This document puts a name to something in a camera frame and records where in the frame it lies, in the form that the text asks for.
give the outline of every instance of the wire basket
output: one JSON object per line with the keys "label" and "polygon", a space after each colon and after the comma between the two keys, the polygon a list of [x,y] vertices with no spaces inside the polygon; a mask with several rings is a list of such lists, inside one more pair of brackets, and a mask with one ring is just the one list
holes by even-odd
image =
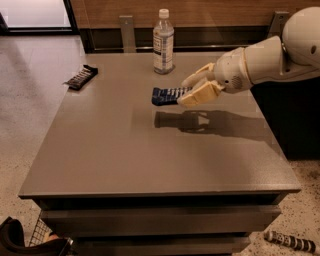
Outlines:
{"label": "wire basket", "polygon": [[[34,227],[29,247],[36,246],[45,242],[46,238],[52,233],[52,230],[38,217],[37,223]],[[77,254],[72,250],[66,256],[76,256]]]}

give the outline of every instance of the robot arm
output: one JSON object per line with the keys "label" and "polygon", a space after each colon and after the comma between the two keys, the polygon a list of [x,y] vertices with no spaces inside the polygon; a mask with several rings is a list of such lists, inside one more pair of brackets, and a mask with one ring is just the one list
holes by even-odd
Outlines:
{"label": "robot arm", "polygon": [[182,82],[193,87],[178,99],[192,107],[267,81],[293,82],[320,76],[320,7],[295,13],[286,23],[282,42],[277,36],[237,48],[209,63]]}

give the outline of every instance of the wooden wall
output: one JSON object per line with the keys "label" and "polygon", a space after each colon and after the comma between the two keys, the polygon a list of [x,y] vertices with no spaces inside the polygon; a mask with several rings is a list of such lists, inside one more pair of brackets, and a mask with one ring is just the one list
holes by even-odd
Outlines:
{"label": "wooden wall", "polygon": [[170,10],[175,27],[269,25],[274,11],[290,14],[320,0],[71,0],[79,28],[119,28],[120,15],[133,15],[136,28],[153,27],[158,10]]}

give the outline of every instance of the water bottle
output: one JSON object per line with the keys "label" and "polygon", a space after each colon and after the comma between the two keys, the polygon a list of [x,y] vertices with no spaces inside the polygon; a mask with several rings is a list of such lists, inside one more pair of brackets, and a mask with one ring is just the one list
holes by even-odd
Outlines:
{"label": "water bottle", "polygon": [[173,69],[174,29],[169,21],[169,10],[159,10],[159,20],[153,29],[153,66],[159,74],[167,74]]}

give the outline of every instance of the concrete floor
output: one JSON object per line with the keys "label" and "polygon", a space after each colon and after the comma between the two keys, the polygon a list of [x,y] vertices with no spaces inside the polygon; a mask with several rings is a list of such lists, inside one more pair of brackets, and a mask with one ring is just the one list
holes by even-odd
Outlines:
{"label": "concrete floor", "polygon": [[[62,83],[86,58],[78,36],[0,37],[0,223],[19,219],[27,243],[40,211],[17,194],[67,91]],[[302,191],[281,202],[283,214],[267,229],[320,244],[320,161],[290,164]],[[309,255],[267,243],[260,232],[250,238],[234,256]]]}

